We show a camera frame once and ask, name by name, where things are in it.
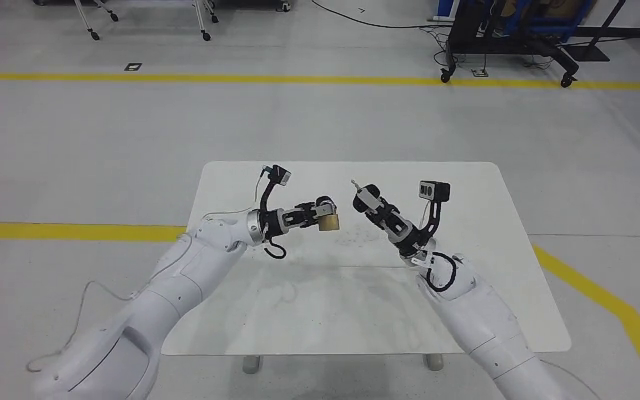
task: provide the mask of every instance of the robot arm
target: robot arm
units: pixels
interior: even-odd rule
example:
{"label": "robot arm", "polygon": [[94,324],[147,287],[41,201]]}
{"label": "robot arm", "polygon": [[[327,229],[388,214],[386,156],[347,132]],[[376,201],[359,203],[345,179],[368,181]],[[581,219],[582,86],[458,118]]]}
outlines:
{"label": "robot arm", "polygon": [[293,227],[318,224],[320,230],[339,229],[337,208],[326,196],[288,211],[267,210],[271,189],[284,186],[290,174],[277,165],[265,171],[269,185],[260,209],[229,218],[203,218],[183,235],[118,314],[92,328],[42,371],[35,383],[38,398],[146,398],[155,383],[165,338],[180,318],[213,293],[247,246],[271,241]]}
{"label": "robot arm", "polygon": [[374,185],[356,184],[356,189],[356,210],[387,232],[408,265],[418,267],[416,282],[424,297],[456,343],[491,376],[507,400],[572,399],[529,349],[509,306],[471,263],[461,255],[424,250],[435,233],[429,227],[437,229],[440,203],[449,199],[448,184],[421,182],[420,197],[431,201],[430,221],[422,230],[402,218]]}

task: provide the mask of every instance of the yellow tape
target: yellow tape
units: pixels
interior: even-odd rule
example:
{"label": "yellow tape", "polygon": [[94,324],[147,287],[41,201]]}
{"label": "yellow tape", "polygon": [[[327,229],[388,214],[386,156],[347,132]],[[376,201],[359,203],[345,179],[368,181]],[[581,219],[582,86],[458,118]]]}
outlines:
{"label": "yellow tape", "polygon": [[[305,75],[190,75],[190,74],[54,74],[0,73],[5,81],[72,81],[133,83],[253,83],[307,85],[457,86],[489,88],[561,89],[557,81],[517,79],[452,79],[446,86],[439,78],[393,76],[305,76]],[[575,82],[574,89],[640,90],[640,82]]]}
{"label": "yellow tape", "polygon": [[640,314],[633,307],[540,247],[534,245],[533,250],[542,267],[618,317],[640,355]]}
{"label": "yellow tape", "polygon": [[0,223],[0,239],[170,242],[184,226]]}

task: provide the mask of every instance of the table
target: table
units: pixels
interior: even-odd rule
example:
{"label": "table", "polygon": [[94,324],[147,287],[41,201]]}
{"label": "table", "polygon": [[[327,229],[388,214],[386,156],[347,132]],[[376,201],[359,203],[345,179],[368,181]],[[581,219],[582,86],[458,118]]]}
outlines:
{"label": "table", "polygon": [[[262,165],[211,162],[202,172],[189,228],[210,211],[251,205]],[[292,176],[269,208],[329,195],[340,231],[316,227],[279,237],[288,256],[250,248],[223,283],[189,312],[164,342],[165,355],[460,353],[386,235],[351,206],[360,185],[417,224],[425,206],[420,180],[451,184],[437,248],[461,252],[518,316],[535,352],[566,351],[567,329],[538,265],[500,171],[492,163],[278,162]]]}

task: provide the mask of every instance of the brass padlock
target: brass padlock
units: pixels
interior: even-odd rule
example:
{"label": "brass padlock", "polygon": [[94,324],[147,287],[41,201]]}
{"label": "brass padlock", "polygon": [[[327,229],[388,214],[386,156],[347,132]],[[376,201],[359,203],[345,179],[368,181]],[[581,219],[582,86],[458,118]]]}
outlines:
{"label": "brass padlock", "polygon": [[325,215],[318,218],[318,229],[320,231],[337,231],[340,229],[338,214]]}

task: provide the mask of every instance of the gray floor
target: gray floor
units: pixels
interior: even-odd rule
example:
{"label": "gray floor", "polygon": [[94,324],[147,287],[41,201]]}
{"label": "gray floor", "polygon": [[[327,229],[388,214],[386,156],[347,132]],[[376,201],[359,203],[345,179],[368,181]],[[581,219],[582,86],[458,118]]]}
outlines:
{"label": "gray floor", "polygon": [[[431,3],[325,0],[388,24],[422,23]],[[202,41],[188,2],[112,1],[120,22],[72,5],[0,0],[0,73],[375,75],[438,77],[431,37],[368,28],[300,0],[218,12]],[[578,78],[635,81],[638,41],[602,48],[613,62]],[[482,57],[469,57],[460,77]],[[551,79],[515,57],[489,57],[497,79]],[[0,221],[184,225],[211,160],[492,161],[534,244],[640,308],[640,93],[448,86],[125,84],[0,81]],[[30,357],[62,344],[88,279],[126,293],[166,244],[0,241],[0,390],[29,398]],[[614,315],[547,274],[573,339],[543,355],[602,398],[637,398],[638,354]],[[90,294],[82,326],[120,305]],[[241,360],[165,357],[152,399],[500,399],[465,356],[442,372],[419,356],[274,357],[253,376]],[[577,398],[592,399],[562,371]]]}

